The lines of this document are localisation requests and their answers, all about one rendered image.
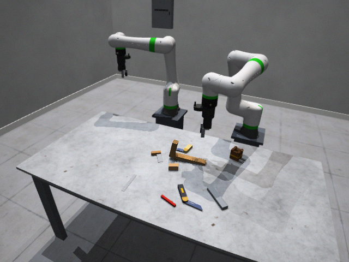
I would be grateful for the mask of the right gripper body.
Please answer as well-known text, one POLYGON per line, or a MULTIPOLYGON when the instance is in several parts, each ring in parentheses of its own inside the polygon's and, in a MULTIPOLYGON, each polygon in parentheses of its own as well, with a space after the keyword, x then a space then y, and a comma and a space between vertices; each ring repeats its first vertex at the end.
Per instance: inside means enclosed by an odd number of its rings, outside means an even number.
POLYGON ((122 71, 125 70, 125 59, 130 59, 131 57, 126 55, 126 49, 116 49, 116 55, 117 55, 117 63, 118 63, 118 70, 122 71))

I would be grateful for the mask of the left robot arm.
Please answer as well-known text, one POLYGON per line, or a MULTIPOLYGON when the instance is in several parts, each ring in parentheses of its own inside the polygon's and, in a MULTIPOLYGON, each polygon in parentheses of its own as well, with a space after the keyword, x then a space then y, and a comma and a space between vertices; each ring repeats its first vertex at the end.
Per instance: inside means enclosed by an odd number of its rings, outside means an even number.
POLYGON ((242 92, 249 82, 267 69, 268 59, 262 54, 235 50, 229 53, 227 65, 229 77, 216 73, 203 77, 202 96, 206 99, 217 99, 218 94, 227 96, 226 110, 244 118, 240 132, 248 137, 258 136, 263 107, 242 100, 242 92))

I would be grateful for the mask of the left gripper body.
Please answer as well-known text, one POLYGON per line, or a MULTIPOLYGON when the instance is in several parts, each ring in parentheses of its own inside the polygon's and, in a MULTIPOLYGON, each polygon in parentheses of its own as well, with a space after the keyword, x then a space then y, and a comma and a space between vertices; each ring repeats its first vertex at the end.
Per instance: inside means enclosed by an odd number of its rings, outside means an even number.
POLYGON ((211 129, 212 119, 215 114, 215 107, 217 106, 217 99, 206 99, 202 97, 202 104, 194 103, 194 111, 202 111, 203 127, 204 129, 211 129))

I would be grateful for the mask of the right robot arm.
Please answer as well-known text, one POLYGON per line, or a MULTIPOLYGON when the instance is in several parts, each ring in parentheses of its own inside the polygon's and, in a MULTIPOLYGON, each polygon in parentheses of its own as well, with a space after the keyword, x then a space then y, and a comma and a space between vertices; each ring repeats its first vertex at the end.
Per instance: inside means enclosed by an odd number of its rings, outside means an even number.
POLYGON ((164 38, 134 38, 126 37, 118 32, 109 36, 108 43, 115 49, 139 49, 155 53, 163 53, 166 65, 166 87, 163 92, 162 113, 166 116, 175 116, 180 107, 178 105, 178 93, 180 90, 176 67, 176 42, 173 37, 164 38), (117 47, 117 48, 116 48, 117 47), (120 48, 125 47, 125 48, 120 48))

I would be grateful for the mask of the wooden sliding bevel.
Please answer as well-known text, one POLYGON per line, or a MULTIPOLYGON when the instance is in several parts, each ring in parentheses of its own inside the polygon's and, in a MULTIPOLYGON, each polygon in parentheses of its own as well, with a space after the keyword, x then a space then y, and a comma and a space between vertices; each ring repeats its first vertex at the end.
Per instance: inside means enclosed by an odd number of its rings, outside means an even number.
POLYGON ((192 145, 189 144, 189 145, 188 145, 187 147, 185 147, 184 149, 177 148, 177 150, 183 151, 184 153, 187 153, 191 148, 192 148, 192 145))

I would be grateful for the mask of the tan rectangular block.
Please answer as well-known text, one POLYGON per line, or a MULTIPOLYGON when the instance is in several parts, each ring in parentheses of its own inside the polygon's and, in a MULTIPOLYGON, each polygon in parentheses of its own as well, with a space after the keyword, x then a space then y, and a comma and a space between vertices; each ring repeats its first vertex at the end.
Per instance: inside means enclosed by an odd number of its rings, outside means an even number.
POLYGON ((169 170, 178 170, 178 163, 169 163, 169 170))

